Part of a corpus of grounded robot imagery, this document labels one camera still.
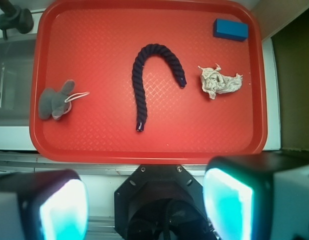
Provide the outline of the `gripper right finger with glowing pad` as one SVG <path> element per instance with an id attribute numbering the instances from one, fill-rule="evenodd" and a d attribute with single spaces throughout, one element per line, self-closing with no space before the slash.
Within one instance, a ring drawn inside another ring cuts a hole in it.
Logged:
<path id="1" fill-rule="evenodd" d="M 216 156 L 202 185 L 222 240 L 309 240 L 309 152 Z"/>

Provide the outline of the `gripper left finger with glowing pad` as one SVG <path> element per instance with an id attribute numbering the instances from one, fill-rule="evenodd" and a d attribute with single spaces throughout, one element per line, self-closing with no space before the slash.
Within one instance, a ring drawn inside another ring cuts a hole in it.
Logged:
<path id="1" fill-rule="evenodd" d="M 83 240 L 87 187 L 70 169 L 0 174 L 0 240 Z"/>

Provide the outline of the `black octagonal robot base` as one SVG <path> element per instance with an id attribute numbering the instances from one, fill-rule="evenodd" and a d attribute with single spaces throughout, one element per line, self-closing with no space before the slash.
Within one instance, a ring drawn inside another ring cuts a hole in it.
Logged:
<path id="1" fill-rule="evenodd" d="M 180 165 L 140 165 L 114 192 L 125 240 L 216 240 L 202 185 Z"/>

